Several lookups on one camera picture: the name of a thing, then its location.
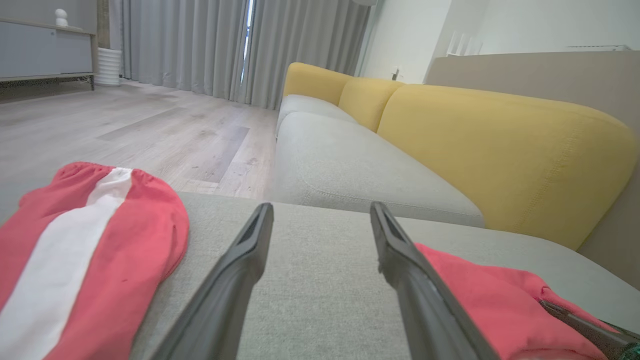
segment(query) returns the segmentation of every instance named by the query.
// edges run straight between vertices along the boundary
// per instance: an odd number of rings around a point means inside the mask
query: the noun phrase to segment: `white stripe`
[[[56,346],[100,237],[130,188],[131,169],[115,168],[85,207],[58,216],[42,232],[0,312],[1,359],[41,360]]]

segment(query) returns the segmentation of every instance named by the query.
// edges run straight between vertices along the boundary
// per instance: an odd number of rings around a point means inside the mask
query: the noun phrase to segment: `yellow cushion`
[[[469,197],[488,228],[574,250],[637,157],[631,130],[600,111],[444,86],[396,90],[378,134]]]
[[[315,97],[336,106],[344,85],[353,76],[303,63],[292,63],[287,70],[282,98],[289,94]]]
[[[360,125],[376,132],[389,97],[403,85],[400,81],[353,78],[342,89],[339,107]]]

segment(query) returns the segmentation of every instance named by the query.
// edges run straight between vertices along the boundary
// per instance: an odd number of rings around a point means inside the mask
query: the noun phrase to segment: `red cloth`
[[[154,176],[61,168],[0,227],[0,358],[128,359],[188,229],[177,194]]]
[[[440,274],[501,359],[532,359],[546,354],[554,359],[607,360],[594,344],[548,314],[538,301],[546,300],[604,329],[613,329],[556,295],[537,275],[476,265],[422,244],[415,246]]]

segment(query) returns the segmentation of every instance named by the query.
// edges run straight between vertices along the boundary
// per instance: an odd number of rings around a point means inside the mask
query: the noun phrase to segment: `red fabric with white stripe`
[[[0,358],[127,359],[186,251],[177,194],[138,169],[72,163],[19,205],[0,227]]]

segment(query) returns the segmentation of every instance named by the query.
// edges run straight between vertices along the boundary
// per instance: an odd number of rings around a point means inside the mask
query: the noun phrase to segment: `cabinet door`
[[[0,78],[60,73],[56,30],[0,21]]]
[[[88,34],[58,30],[56,47],[62,74],[92,72],[91,37]]]

